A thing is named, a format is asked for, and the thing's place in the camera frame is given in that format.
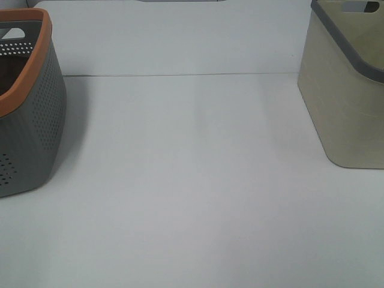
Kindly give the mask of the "brown towel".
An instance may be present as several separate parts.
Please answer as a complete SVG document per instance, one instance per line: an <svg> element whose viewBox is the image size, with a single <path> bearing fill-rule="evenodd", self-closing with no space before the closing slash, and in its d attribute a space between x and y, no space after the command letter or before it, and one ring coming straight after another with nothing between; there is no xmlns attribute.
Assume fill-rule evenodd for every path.
<svg viewBox="0 0 384 288"><path fill-rule="evenodd" d="M13 86L28 60L27 57L15 55L1 57L1 95Z"/></svg>

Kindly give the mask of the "beige basket with grey rim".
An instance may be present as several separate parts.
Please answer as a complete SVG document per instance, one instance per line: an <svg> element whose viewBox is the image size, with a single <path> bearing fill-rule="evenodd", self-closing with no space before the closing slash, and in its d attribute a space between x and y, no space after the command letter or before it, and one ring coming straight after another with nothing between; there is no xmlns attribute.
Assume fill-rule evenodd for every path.
<svg viewBox="0 0 384 288"><path fill-rule="evenodd" d="M326 156L383 168L383 2L312 1L298 88Z"/></svg>

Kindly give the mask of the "grey basket with orange rim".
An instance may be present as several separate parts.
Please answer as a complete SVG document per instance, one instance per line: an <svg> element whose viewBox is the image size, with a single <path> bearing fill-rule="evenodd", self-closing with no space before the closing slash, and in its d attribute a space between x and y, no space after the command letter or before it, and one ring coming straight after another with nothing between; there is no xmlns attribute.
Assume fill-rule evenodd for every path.
<svg viewBox="0 0 384 288"><path fill-rule="evenodd" d="M1 57L29 58L13 86L1 95L1 197L7 197L48 180L65 124L67 90L46 10L1 10L1 28L24 32L1 40Z"/></svg>

